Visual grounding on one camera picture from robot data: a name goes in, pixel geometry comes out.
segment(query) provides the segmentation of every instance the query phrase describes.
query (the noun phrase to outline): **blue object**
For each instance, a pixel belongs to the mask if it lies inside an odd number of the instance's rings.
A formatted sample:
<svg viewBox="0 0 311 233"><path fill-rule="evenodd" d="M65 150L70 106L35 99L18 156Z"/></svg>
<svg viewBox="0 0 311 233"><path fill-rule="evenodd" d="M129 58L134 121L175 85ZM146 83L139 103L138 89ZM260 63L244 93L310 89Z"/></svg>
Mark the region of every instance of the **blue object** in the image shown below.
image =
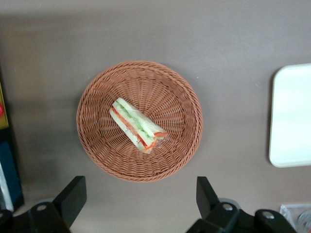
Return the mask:
<svg viewBox="0 0 311 233"><path fill-rule="evenodd" d="M14 211L23 199L20 180L8 142L0 143L0 208Z"/></svg>

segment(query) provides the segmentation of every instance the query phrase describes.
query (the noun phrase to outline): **tomato slice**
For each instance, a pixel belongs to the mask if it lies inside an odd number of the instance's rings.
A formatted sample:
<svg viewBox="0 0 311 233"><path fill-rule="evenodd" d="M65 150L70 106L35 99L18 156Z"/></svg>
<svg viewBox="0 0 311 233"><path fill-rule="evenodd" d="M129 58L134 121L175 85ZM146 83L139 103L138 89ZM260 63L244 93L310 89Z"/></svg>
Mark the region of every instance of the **tomato slice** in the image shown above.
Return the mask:
<svg viewBox="0 0 311 233"><path fill-rule="evenodd" d="M145 148L142 152L144 153L147 150L152 149L153 147L155 147L157 145L157 143L158 143L158 141L153 141L152 144L149 147Z"/></svg>
<svg viewBox="0 0 311 233"><path fill-rule="evenodd" d="M124 117L122 117L122 116L118 113L118 111L116 110L115 107L112 107L112 111L118 116L118 118L123 122L123 124L126 125L126 127L132 132L132 134L134 134L134 135L137 137L137 139L139 140L139 142L141 142L145 148L148 148L148 145L147 145L147 144L144 142L144 140L140 137L139 133L134 129L134 127L133 127L130 123L127 122L127 120L126 120Z"/></svg>
<svg viewBox="0 0 311 233"><path fill-rule="evenodd" d="M166 137L168 135L167 132L156 132L155 137Z"/></svg>

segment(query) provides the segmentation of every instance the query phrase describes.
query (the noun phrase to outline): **round basket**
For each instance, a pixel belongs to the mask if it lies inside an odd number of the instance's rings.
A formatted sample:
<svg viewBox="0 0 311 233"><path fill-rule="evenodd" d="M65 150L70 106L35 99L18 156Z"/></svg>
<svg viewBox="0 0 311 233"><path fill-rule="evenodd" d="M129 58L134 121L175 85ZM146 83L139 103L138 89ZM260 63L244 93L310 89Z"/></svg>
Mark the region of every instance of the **round basket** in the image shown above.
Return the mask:
<svg viewBox="0 0 311 233"><path fill-rule="evenodd" d="M169 133L150 154L140 152L109 114L121 97ZM89 157L107 173L135 182L163 179L196 152L203 129L199 100L179 74L155 62L130 61L100 73L84 91L77 128Z"/></svg>

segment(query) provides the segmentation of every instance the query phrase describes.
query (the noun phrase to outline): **red object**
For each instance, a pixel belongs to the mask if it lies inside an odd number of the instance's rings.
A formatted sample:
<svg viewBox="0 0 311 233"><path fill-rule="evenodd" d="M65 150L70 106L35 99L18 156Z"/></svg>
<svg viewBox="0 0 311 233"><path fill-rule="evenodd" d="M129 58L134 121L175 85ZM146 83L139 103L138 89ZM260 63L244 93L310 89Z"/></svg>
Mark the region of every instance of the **red object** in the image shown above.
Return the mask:
<svg viewBox="0 0 311 233"><path fill-rule="evenodd" d="M4 115L4 107L3 105L0 103L0 117L2 117Z"/></svg>

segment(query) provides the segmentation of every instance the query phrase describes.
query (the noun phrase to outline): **yellow object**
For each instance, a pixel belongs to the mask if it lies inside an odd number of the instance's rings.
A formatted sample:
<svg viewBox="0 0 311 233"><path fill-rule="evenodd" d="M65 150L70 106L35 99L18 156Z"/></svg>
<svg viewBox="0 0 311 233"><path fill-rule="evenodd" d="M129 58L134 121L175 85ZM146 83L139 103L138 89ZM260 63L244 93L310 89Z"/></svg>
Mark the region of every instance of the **yellow object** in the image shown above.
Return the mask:
<svg viewBox="0 0 311 233"><path fill-rule="evenodd" d="M3 98L2 87L0 83L0 130L8 128L8 127L9 127L8 116L5 111L4 98Z"/></svg>

